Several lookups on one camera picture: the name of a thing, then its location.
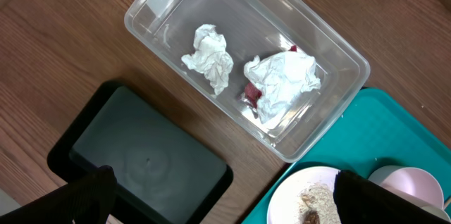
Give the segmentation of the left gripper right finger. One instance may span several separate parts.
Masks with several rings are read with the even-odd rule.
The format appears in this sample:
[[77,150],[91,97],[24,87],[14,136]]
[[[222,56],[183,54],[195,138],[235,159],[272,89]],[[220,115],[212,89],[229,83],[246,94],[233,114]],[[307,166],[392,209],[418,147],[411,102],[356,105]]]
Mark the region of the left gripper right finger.
[[335,176],[333,199],[342,224],[447,224],[350,170]]

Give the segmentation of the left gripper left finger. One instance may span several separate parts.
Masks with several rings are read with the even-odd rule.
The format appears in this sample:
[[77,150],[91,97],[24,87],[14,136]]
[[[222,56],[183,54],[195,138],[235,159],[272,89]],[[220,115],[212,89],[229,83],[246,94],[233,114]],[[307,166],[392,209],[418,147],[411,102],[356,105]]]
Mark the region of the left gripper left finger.
[[102,166],[75,182],[2,215],[1,224],[103,224],[115,204],[116,187],[113,168]]

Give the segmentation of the large white napkin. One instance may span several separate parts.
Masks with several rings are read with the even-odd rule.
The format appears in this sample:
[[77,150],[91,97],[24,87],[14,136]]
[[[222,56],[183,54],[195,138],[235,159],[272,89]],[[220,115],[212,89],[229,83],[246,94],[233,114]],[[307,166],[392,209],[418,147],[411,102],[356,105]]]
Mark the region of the large white napkin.
[[245,77],[261,92],[257,114],[261,123],[276,122],[304,92],[321,88],[316,59],[300,51],[284,51],[244,66]]

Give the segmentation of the small white napkin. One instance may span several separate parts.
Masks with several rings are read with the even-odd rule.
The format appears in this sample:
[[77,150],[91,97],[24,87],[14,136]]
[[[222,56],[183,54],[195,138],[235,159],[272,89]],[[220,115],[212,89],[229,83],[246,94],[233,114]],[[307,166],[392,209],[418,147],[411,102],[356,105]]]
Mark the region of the small white napkin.
[[226,51],[227,43],[222,34],[216,32],[216,26],[203,24],[195,30],[193,54],[185,54],[182,62],[190,69],[202,74],[219,95],[228,87],[229,74],[234,62]]

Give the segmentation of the clear plastic waste bin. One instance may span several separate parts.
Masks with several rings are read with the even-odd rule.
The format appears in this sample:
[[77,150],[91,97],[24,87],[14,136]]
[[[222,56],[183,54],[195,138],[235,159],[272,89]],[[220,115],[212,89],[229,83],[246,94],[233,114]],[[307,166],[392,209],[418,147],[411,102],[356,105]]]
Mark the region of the clear plastic waste bin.
[[[127,30],[211,103],[285,162],[301,159],[350,105],[369,77],[368,61],[302,0],[135,0]],[[195,30],[212,24],[234,66],[215,94],[209,81],[182,62],[194,52]],[[246,62],[295,47],[316,59],[318,89],[293,99],[268,123],[244,102]]]

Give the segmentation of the brown food scrap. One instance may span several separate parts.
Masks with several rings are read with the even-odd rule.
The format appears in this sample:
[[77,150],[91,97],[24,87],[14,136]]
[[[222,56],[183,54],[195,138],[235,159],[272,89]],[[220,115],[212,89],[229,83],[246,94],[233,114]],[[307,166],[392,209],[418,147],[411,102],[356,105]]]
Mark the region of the brown food scrap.
[[311,207],[311,201],[308,196],[302,196],[302,201],[307,206],[308,210],[304,215],[303,224],[320,224],[318,212]]

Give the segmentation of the white dinner plate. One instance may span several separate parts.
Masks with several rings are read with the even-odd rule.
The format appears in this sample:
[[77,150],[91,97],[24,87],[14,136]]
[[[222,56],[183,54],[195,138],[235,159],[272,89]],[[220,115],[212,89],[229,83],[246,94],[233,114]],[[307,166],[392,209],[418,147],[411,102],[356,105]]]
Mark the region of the white dinner plate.
[[270,224],[303,224],[310,213],[320,223],[341,224],[333,199],[336,168],[314,166],[288,176],[276,188],[267,211]]

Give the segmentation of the pink shallow bowl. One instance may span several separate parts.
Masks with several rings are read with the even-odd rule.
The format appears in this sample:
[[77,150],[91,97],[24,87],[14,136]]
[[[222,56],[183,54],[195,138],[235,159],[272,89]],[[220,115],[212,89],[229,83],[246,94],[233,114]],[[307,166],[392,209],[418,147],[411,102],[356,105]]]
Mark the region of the pink shallow bowl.
[[369,180],[403,199],[411,199],[417,206],[444,209],[445,199],[440,183],[423,169],[383,166],[375,170]]

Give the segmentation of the teal plastic serving tray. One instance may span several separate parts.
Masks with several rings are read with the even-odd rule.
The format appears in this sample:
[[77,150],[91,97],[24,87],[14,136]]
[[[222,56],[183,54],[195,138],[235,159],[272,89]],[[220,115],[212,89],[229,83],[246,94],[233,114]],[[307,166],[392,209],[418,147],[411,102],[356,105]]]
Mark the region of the teal plastic serving tray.
[[450,149],[386,92],[358,92],[327,133],[300,160],[289,165],[243,219],[266,222],[277,186],[292,173],[310,166],[353,170],[362,177],[383,166],[410,166],[433,175],[450,196]]

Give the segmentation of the black rectangular tray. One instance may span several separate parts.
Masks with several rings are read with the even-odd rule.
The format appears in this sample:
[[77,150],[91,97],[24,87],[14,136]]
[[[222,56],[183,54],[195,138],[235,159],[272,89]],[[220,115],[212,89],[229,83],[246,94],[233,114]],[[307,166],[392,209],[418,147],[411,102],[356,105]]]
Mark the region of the black rectangular tray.
[[47,163],[66,182],[111,167],[112,215],[123,223],[200,223],[233,181],[221,157],[114,80],[100,85]]

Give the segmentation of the grey bowl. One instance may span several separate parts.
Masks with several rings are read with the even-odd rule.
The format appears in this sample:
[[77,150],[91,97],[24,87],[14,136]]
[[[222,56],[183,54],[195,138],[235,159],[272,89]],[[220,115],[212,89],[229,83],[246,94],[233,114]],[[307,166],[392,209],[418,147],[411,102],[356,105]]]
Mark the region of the grey bowl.
[[443,220],[446,220],[447,222],[450,222],[449,215],[443,209],[437,208],[435,206],[422,206],[421,209],[423,209],[426,212],[431,213]]

